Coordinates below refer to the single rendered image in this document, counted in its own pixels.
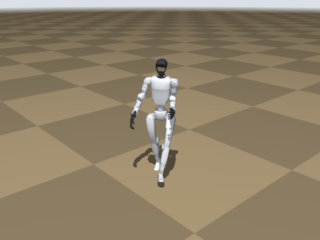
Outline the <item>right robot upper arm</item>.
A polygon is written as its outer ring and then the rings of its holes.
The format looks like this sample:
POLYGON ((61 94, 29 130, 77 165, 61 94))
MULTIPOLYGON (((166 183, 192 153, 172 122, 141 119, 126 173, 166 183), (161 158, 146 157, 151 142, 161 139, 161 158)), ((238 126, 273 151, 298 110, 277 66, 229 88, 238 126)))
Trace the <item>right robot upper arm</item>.
POLYGON ((146 94, 149 88, 149 84, 151 83, 152 77, 146 77, 143 81, 143 85, 141 88, 141 93, 137 96, 137 98, 141 101, 144 101, 146 99, 146 94))

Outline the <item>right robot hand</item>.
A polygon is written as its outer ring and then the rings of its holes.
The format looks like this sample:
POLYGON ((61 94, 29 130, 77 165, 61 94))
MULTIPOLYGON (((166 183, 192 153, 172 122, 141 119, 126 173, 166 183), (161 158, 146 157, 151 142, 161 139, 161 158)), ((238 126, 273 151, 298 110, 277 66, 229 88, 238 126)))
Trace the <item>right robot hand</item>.
POLYGON ((130 119, 130 127, 131 127, 131 129, 133 129, 133 130, 134 130, 133 124, 135 124, 135 123, 134 123, 134 118, 136 117, 136 114, 137 114, 137 112, 134 111, 133 114, 131 114, 131 119, 130 119))

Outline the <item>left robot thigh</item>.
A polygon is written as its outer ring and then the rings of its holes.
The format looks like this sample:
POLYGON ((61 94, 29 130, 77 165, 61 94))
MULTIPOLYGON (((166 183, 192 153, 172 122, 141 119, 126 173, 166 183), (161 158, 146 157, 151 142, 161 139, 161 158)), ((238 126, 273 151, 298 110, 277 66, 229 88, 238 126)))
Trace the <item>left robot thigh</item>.
POLYGON ((170 113, 167 113, 166 115, 166 123, 165 123, 165 136, 164 136, 164 142, 161 145, 161 150, 163 151, 165 147, 170 148, 174 128, 175 128, 175 122, 176 122, 176 117, 173 116, 172 119, 170 119, 171 115, 168 115, 170 113))

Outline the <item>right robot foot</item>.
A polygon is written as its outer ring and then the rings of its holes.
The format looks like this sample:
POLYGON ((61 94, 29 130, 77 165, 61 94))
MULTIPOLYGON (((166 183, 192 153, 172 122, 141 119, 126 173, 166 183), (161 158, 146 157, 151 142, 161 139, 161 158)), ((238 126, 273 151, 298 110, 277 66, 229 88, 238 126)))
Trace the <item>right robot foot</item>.
MULTIPOLYGON (((159 160, 160 160, 160 159, 159 159, 159 160)), ((160 166, 161 166, 161 163, 160 163, 159 161, 157 161, 157 162, 155 163, 154 170, 155 170, 155 171, 158 171, 158 170, 160 169, 160 166)))

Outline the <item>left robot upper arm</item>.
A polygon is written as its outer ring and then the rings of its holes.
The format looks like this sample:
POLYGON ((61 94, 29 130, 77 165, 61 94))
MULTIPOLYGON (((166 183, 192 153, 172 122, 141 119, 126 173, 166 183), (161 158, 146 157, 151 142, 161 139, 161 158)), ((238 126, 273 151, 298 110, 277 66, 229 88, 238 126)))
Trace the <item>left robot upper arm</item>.
POLYGON ((178 90, 178 84, 179 81, 176 78, 170 78, 170 84, 171 84, 171 91, 170 91, 170 97, 169 97, 169 102, 175 102, 175 95, 178 90))

